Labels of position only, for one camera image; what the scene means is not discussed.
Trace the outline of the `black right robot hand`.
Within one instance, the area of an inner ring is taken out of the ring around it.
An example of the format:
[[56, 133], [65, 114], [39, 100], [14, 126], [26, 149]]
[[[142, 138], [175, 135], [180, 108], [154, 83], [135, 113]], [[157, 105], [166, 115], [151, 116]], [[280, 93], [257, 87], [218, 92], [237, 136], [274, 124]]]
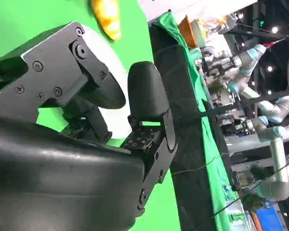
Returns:
[[177, 151], [162, 77], [125, 95], [78, 22], [0, 58], [0, 231], [126, 231]]

